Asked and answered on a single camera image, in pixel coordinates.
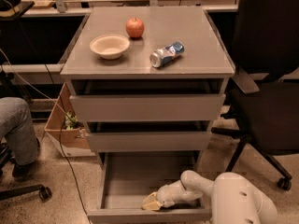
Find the jeans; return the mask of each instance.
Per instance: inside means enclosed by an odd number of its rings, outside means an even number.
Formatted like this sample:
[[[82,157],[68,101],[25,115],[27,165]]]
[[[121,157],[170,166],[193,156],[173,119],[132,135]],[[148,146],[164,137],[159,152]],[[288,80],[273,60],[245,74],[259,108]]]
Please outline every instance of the jeans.
[[[37,141],[30,109],[21,98],[0,99],[0,139],[3,137],[19,165],[37,159]]]

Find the red apple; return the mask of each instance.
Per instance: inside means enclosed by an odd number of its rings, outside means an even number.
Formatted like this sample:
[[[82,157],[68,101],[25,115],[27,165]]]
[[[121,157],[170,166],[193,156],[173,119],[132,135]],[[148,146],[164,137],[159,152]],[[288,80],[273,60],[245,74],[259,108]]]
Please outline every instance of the red apple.
[[[125,24],[125,30],[131,38],[139,38],[144,32],[144,23],[139,18],[131,18]]]

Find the white bowl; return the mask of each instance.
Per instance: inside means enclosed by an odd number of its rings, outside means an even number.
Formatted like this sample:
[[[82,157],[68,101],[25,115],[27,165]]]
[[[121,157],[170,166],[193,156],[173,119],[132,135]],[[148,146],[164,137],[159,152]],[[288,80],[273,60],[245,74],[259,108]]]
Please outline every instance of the white bowl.
[[[94,53],[108,60],[119,58],[129,46],[129,39],[117,34],[100,35],[90,44],[90,48]]]

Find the floor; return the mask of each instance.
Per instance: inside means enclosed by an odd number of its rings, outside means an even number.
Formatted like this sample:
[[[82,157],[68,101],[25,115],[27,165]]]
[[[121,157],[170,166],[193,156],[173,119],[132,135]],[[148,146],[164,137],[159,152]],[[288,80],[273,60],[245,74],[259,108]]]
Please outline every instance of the floor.
[[[215,121],[215,125],[235,126],[233,120],[224,119]],[[37,193],[31,193],[1,201],[0,223],[88,224],[84,209],[95,210],[98,206],[100,166],[93,156],[70,158],[78,181],[78,186],[76,186],[69,163],[44,133],[44,127],[45,122],[35,123],[36,135],[41,141],[41,155],[28,178],[22,182],[16,182],[11,176],[13,165],[8,163],[0,177],[0,190],[40,183],[50,187],[52,197],[48,201],[42,202]],[[223,172],[235,150],[236,143],[237,141],[231,138],[213,134],[208,149],[203,153],[198,172],[204,177],[215,179],[218,174]],[[280,179],[280,174],[250,146],[247,146],[242,153],[234,172],[243,175],[274,201],[278,209],[278,224],[298,223],[299,155],[278,157],[278,160],[293,175],[290,191],[277,188],[276,182]],[[188,224],[200,223],[207,222],[199,220]]]

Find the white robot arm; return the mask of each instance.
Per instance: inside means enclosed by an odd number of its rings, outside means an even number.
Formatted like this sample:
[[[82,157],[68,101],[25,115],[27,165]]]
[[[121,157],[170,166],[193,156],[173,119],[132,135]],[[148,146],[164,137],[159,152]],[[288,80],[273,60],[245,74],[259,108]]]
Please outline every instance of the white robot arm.
[[[194,171],[182,173],[180,180],[162,186],[143,203],[145,210],[159,210],[178,202],[211,198],[213,224],[276,224],[278,211],[273,202],[246,178],[223,173],[213,182]]]

